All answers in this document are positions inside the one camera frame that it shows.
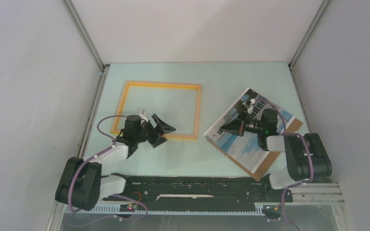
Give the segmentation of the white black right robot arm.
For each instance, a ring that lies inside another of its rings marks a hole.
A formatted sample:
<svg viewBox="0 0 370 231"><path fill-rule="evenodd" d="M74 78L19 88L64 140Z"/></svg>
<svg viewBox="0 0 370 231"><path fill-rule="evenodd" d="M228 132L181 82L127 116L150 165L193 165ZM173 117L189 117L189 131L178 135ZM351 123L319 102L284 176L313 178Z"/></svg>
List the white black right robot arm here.
<svg viewBox="0 0 370 231"><path fill-rule="evenodd" d="M328 177L332 164L317 133L280 133L278 110L266 108L261 118L255 119L243 111L233 121L220 127L221 131L242 137L245 133L257 136L258 147L266 152L285 153L286 167L268 175L268 183L261 187L261 195L274 201L280 189L310 183L314 179Z"/></svg>

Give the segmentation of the left aluminium corner post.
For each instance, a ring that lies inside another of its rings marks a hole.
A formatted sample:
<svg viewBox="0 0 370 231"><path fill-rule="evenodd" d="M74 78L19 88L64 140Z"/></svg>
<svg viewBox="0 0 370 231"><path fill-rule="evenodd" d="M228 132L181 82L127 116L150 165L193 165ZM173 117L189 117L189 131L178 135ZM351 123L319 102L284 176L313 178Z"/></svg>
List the left aluminium corner post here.
<svg viewBox="0 0 370 231"><path fill-rule="evenodd" d="M100 58L100 55L74 5L74 3L71 0L61 0L63 3L66 11L68 12L69 16L71 17L72 22L74 23L77 31L79 32L84 44L88 48L92 58L94 59L95 63L99 67L101 71L104 71L105 69L105 64Z"/></svg>

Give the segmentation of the right aluminium corner post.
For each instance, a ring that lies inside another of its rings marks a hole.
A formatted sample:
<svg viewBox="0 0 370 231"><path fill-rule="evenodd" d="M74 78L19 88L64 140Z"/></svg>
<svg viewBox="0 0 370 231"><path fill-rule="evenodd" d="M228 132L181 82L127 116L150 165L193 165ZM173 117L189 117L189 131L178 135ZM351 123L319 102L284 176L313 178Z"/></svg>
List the right aluminium corner post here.
<svg viewBox="0 0 370 231"><path fill-rule="evenodd" d="M302 40L299 43L298 48L296 49L293 57L291 58L289 62L289 69L293 70L295 65L297 64L301 54L303 53L304 49L306 48L308 42L310 41L313 33L315 32L318 24L320 23L322 17L324 16L325 12L327 11L329 5L331 3L331 0L323 0L320 4L318 10L316 11L316 14L314 15L309 27L307 28Z"/></svg>

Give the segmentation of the orange wooden picture frame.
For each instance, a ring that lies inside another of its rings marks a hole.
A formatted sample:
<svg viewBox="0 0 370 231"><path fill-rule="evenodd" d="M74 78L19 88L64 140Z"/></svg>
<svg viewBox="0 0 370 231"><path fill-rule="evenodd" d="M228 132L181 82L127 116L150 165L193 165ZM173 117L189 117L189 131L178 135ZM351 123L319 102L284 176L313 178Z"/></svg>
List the orange wooden picture frame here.
<svg viewBox="0 0 370 231"><path fill-rule="evenodd" d="M116 113L121 114L126 104L126 99L130 90L130 87L144 87L144 88L161 88L161 89L176 89L176 90L195 90L197 93L195 113L194 113L194 125L192 134L168 134L164 135L165 138L169 139L180 139L180 140L197 140L198 129L199 129L199 117L200 117L200 105L202 96L202 86L200 84L185 84L185 83L168 83L168 82L150 82L150 81L126 81L119 99Z"/></svg>

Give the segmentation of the aluminium corner post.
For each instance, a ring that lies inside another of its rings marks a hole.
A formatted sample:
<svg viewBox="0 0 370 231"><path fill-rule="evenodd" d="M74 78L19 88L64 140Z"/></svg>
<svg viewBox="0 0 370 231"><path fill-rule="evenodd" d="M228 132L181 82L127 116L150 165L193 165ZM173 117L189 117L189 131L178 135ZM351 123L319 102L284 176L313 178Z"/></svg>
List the aluminium corner post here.
<svg viewBox="0 0 370 231"><path fill-rule="evenodd" d="M99 67L101 71L104 71L105 69L105 64L100 58L100 55L74 5L74 3L71 0L61 0L63 3L66 11L68 12L69 16L71 17L72 22L74 23L77 31L79 32L84 44L88 48L92 58L94 59L95 63Z"/></svg>
<svg viewBox="0 0 370 231"><path fill-rule="evenodd" d="M293 57L291 58L289 62L289 69L293 70L295 65L297 64L301 54L303 53L304 49L306 48L308 42L310 41L313 33L315 32L318 24L320 23L322 17L324 16L325 12L327 11L329 5L331 3L331 0L323 0L320 4L318 10L316 11L316 14L314 15L309 27L307 28L302 40L299 43L298 48L296 49Z"/></svg>

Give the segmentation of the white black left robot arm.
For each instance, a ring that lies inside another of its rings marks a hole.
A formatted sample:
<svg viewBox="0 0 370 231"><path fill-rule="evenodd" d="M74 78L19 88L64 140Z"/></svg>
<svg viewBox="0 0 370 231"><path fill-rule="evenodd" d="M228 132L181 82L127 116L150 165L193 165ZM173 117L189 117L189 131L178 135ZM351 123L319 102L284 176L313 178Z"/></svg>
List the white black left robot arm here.
<svg viewBox="0 0 370 231"><path fill-rule="evenodd" d="M103 171L131 157L139 144L148 142L153 148L167 141L164 136L176 128L153 114L154 124L143 112L125 115L124 127L115 137L98 131L111 139L111 144L88 158L71 157L67 160L58 183L54 199L68 206L76 213L90 211L99 200L116 195L120 200L132 197L133 187L127 184L126 177L117 174L105 175Z"/></svg>

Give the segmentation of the small electronics board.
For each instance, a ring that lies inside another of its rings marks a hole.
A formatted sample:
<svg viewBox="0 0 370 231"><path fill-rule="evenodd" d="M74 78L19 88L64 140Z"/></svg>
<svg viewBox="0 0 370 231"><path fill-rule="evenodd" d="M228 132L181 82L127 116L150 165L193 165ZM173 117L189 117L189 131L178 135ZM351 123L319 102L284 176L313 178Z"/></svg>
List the small electronics board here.
<svg viewBox="0 0 370 231"><path fill-rule="evenodd" d="M119 206L119 212L124 213L124 212L135 212L137 209L137 205L135 204L125 204L125 205L120 205Z"/></svg>

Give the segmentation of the building and sky photo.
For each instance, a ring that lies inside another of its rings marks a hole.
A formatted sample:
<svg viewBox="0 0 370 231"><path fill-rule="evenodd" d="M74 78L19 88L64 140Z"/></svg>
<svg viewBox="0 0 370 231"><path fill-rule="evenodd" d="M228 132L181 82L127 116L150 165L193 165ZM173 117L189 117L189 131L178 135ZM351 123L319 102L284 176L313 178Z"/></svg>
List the building and sky photo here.
<svg viewBox="0 0 370 231"><path fill-rule="evenodd" d="M242 170L261 178L281 155L268 149L267 138L302 125L292 113L246 88L203 135Z"/></svg>

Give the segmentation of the brown cardboard backing board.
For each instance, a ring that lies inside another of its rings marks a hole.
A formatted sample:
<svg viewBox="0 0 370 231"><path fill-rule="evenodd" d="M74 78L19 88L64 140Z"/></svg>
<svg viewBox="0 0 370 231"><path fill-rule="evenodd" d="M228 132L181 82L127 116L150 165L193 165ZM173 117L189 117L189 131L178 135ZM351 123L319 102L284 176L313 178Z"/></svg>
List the brown cardboard backing board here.
<svg viewBox="0 0 370 231"><path fill-rule="evenodd" d="M239 137L220 131L219 128L228 122L226 118L218 119L203 135L239 168L259 181L279 157L280 152L262 150L256 134L246 132L243 137Z"/></svg>

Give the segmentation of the aluminium rail front frame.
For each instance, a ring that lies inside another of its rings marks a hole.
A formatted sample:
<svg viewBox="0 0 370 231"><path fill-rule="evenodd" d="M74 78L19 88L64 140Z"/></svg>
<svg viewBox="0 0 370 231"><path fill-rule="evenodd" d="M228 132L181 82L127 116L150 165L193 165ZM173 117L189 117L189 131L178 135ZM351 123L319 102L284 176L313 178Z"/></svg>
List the aluminium rail front frame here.
<svg viewBox="0 0 370 231"><path fill-rule="evenodd" d="M286 217L289 205L327 205L338 230L353 229L339 185L323 181L284 190L249 177L132 176L121 197L106 197L89 213L126 219L132 215L240 215L275 221Z"/></svg>

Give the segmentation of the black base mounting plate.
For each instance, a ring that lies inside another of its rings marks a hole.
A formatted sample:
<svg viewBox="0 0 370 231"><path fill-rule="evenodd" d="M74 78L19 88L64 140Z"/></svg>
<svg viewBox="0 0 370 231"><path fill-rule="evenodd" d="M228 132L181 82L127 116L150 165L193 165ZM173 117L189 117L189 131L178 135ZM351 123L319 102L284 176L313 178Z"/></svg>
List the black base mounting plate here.
<svg viewBox="0 0 370 231"><path fill-rule="evenodd" d="M255 212L256 203L279 205L292 196L251 177L126 176L121 195L150 212Z"/></svg>

